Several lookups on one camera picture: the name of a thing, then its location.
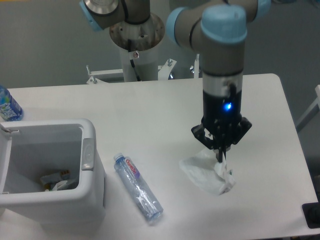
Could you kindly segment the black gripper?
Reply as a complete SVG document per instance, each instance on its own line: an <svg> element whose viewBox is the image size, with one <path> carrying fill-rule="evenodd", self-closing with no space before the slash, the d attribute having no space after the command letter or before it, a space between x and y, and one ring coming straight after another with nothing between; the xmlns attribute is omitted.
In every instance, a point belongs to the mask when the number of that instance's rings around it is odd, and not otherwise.
<svg viewBox="0 0 320 240"><path fill-rule="evenodd" d="M203 92L202 124L191 128L193 136L206 148L216 153L219 163L231 145L236 145L252 127L252 123L241 115L242 92L229 97L213 96Z"/></svg>

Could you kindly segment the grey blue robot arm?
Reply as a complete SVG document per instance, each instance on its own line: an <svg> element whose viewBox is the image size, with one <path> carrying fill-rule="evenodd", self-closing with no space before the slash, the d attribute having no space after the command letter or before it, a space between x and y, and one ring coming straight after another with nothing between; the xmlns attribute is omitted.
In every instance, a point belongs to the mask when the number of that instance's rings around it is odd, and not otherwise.
<svg viewBox="0 0 320 240"><path fill-rule="evenodd" d="M271 2L210 0L176 8L166 22L151 12L148 0L82 0L79 5L95 31L109 29L123 52L127 82L158 78L155 48L164 36L200 55L203 117L191 131L219 162L225 160L252 126L241 115L247 24L264 16Z"/></svg>

